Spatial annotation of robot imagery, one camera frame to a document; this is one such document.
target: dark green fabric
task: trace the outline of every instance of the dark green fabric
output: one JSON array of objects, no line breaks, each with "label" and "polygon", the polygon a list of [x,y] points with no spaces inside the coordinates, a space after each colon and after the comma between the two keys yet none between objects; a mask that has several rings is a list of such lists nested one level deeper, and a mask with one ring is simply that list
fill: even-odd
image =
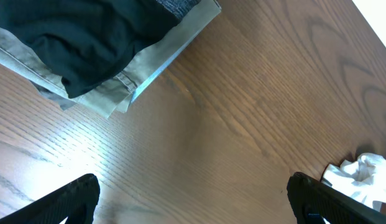
[{"label": "dark green fabric", "polygon": [[177,24],[156,0],[0,0],[0,27],[63,77],[70,98],[117,75]]}]

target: white tissue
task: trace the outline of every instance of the white tissue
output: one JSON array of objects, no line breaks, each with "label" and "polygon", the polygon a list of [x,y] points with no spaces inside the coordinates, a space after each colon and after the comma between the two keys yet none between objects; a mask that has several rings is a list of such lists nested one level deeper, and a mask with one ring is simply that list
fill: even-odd
[{"label": "white tissue", "polygon": [[341,167],[328,165],[323,175],[332,188],[377,211],[386,203],[386,160],[363,153],[355,162],[344,161]]}]

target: folded clothing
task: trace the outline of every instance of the folded clothing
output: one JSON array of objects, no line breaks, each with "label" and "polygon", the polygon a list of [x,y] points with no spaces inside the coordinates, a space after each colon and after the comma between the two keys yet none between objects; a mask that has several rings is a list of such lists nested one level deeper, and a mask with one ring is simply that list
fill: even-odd
[{"label": "folded clothing", "polygon": [[0,27],[63,77],[69,98],[117,75],[178,22],[156,0],[0,0]]},{"label": "folded clothing", "polygon": [[[162,40],[137,53],[122,72],[70,101],[83,105],[105,118],[108,118],[114,110],[125,113],[129,104],[136,100],[220,12],[221,7],[215,0],[201,0]],[[0,64],[50,90],[53,94],[68,99],[61,76],[52,73],[30,47],[2,28],[0,28]]]}]

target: wood grain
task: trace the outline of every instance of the wood grain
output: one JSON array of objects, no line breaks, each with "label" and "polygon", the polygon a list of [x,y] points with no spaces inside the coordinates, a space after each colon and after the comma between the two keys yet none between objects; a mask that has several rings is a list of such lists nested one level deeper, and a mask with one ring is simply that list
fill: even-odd
[{"label": "wood grain", "polygon": [[108,120],[0,65],[0,218],[91,172],[96,223],[296,223],[292,173],[386,158],[386,49],[350,0],[219,3]]}]

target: black object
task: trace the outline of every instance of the black object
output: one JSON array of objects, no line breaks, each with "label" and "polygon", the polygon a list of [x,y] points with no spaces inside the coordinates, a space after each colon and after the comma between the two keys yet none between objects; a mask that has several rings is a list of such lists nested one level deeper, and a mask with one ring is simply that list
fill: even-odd
[{"label": "black object", "polygon": [[117,75],[177,24],[156,0],[0,0],[0,27],[63,77],[69,98]]},{"label": "black object", "polygon": [[85,174],[0,219],[0,224],[59,224],[67,217],[66,224],[89,224],[93,222],[93,212],[98,204],[99,194],[100,187],[96,176]]},{"label": "black object", "polygon": [[384,224],[386,216],[302,172],[290,177],[288,199],[298,224]]}]

